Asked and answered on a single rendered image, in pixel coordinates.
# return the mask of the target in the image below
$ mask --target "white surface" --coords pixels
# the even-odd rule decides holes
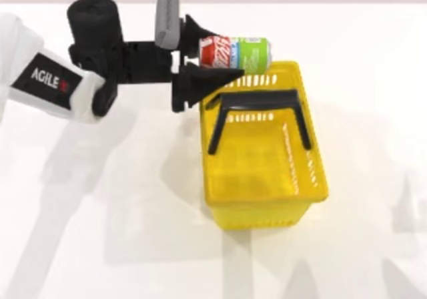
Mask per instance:
[[[3,5],[67,55],[60,5]],[[154,5],[120,8],[152,39]],[[11,102],[0,127],[0,296],[427,298],[425,6],[183,6],[300,63],[330,197],[294,228],[222,232],[202,200],[197,109],[122,87],[99,125]]]

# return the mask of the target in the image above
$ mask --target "yellow crate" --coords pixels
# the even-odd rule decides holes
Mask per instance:
[[[219,93],[242,95],[260,90],[298,92],[311,148],[304,147],[292,109],[233,110],[227,115],[216,152],[209,154],[220,104],[208,103]],[[223,87],[202,101],[200,116],[205,200],[222,228],[290,226],[311,203],[328,197],[297,63],[273,62],[264,75],[246,75]]]

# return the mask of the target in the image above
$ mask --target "black label panel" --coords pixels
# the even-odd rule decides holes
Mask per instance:
[[[38,53],[12,87],[71,110],[69,100],[81,79],[80,75]]]

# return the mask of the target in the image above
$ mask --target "agile logo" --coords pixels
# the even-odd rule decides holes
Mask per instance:
[[[37,67],[31,74],[31,78],[47,85],[48,87],[58,89],[61,92],[67,92],[68,90],[68,82],[63,79],[60,79],[59,77],[53,75],[50,72],[39,69]]]

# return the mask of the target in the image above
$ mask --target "soda can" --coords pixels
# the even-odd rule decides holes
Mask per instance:
[[[212,36],[200,39],[202,67],[244,69],[245,74],[263,74],[272,62],[270,42],[263,37]]]

